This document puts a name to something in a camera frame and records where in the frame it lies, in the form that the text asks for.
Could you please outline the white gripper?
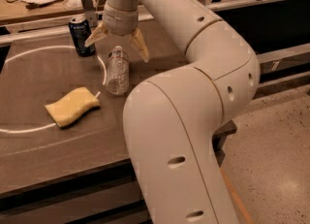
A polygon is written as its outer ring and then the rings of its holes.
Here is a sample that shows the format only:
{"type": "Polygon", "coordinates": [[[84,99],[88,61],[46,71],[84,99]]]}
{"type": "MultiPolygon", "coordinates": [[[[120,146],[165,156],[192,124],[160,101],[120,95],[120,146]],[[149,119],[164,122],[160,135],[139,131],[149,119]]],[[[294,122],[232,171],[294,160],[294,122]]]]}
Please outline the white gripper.
{"type": "Polygon", "coordinates": [[[130,46],[139,54],[144,62],[149,61],[149,51],[141,31],[137,28],[139,23],[138,5],[133,4],[126,9],[113,7],[106,3],[103,21],[93,30],[84,45],[88,48],[96,42],[113,33],[119,36],[130,35],[130,46]]]}

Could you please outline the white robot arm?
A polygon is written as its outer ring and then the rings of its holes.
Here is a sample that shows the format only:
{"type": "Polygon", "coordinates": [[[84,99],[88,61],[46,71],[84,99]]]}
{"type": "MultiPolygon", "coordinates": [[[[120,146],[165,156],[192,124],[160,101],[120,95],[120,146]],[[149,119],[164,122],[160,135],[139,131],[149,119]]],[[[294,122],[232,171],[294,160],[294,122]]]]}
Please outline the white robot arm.
{"type": "Polygon", "coordinates": [[[212,137],[252,100],[257,55],[197,0],[107,0],[101,31],[134,31],[139,4],[188,61],[141,82],[124,106],[125,142],[153,224],[239,224],[212,137]]]}

